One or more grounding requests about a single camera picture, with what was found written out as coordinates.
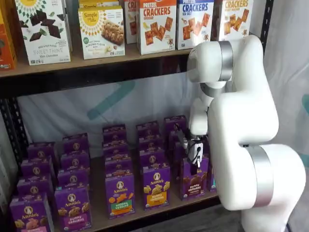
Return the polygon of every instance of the teal stripe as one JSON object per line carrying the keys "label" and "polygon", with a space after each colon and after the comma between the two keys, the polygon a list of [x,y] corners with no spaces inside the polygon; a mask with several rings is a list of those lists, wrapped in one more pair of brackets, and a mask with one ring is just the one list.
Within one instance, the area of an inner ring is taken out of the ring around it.
{"label": "teal stripe", "polygon": [[135,81],[125,81],[119,85],[119,89],[88,111],[87,116],[90,120],[96,119],[128,95],[134,89]]}

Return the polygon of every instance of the orange box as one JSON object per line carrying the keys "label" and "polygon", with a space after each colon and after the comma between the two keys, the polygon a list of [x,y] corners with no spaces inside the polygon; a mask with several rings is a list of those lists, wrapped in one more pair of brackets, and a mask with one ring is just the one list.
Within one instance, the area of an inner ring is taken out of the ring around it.
{"label": "orange box", "polygon": [[7,21],[5,1],[0,1],[0,70],[10,70],[16,67],[16,54],[12,41],[9,23]]}

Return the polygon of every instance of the shelf board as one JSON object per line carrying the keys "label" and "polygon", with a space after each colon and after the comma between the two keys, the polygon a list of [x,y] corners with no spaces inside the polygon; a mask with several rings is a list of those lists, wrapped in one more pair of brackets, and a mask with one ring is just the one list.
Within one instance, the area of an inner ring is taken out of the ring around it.
{"label": "shelf board", "polygon": [[106,231],[111,228],[117,231],[134,230],[219,204],[216,192],[206,192],[203,197],[181,201],[178,195],[179,185],[172,182],[169,206],[144,211],[142,186],[135,174],[135,213],[110,220],[107,218],[103,166],[103,158],[91,159],[90,203],[93,225],[85,232]]}

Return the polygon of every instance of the robotic arm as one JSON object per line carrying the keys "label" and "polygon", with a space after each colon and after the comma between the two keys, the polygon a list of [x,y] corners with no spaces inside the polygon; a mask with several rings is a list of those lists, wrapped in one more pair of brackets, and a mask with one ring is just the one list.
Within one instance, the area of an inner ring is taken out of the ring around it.
{"label": "robotic arm", "polygon": [[[187,77],[200,83],[199,98],[190,110],[191,137],[182,139],[188,160],[197,166],[202,162],[199,138],[208,134],[222,205],[242,210],[247,232],[283,232],[306,174],[290,147],[260,145],[273,139],[279,128],[260,40],[248,36],[199,44],[189,55]],[[232,81],[229,93],[227,81]]]}

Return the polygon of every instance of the cracker box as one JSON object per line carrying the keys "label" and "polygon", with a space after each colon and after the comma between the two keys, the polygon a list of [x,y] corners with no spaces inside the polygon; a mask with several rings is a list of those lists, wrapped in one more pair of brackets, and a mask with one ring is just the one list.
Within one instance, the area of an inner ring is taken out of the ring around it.
{"label": "cracker box", "polygon": [[140,150],[140,165],[143,167],[166,162],[164,153],[164,149],[160,146]]}
{"label": "cracker box", "polygon": [[115,140],[126,140],[126,126],[125,124],[114,125],[111,127],[104,127],[103,141],[109,143]]}
{"label": "cracker box", "polygon": [[84,59],[125,55],[121,6],[79,8]]}
{"label": "cracker box", "polygon": [[136,18],[142,55],[175,50],[176,0],[137,0]]}
{"label": "cracker box", "polygon": [[180,0],[177,5],[178,50],[210,41],[213,0]]}
{"label": "cracker box", "polygon": [[67,169],[61,169],[58,172],[59,186],[65,186],[71,183],[77,183],[78,185],[89,186],[88,170],[81,167],[69,167]]}
{"label": "cracker box", "polygon": [[203,157],[200,168],[196,175],[191,175],[191,164],[187,158],[183,158],[181,163],[181,184],[180,197],[182,200],[188,200],[205,195],[206,179],[208,171],[208,158]]}
{"label": "cracker box", "polygon": [[249,35],[253,0],[215,0],[211,39],[236,40]]}
{"label": "cracker box", "polygon": [[159,123],[157,121],[138,124],[136,129],[138,137],[160,133]]}
{"label": "cracker box", "polygon": [[169,204],[170,168],[166,162],[155,163],[142,169],[144,209]]}
{"label": "cracker box", "polygon": [[35,195],[46,192],[49,200],[54,196],[52,179],[49,174],[22,177],[17,183],[19,195]]}
{"label": "cracker box", "polygon": [[53,232],[46,193],[13,197],[11,213],[18,232]]}
{"label": "cracker box", "polygon": [[15,0],[30,65],[71,61],[62,0]]}
{"label": "cracker box", "polygon": [[126,43],[136,43],[136,3],[135,0],[125,0]]}
{"label": "cracker box", "polygon": [[89,154],[89,142],[87,133],[67,136],[62,139],[64,153],[72,151],[84,151]]}
{"label": "cracker box", "polygon": [[105,170],[105,189],[109,219],[135,213],[132,169]]}
{"label": "cracker box", "polygon": [[0,1],[0,70],[16,67],[16,54],[8,20],[12,18],[5,1]]}
{"label": "cracker box", "polygon": [[92,226],[87,186],[71,183],[57,187],[55,199],[61,231],[81,231]]}

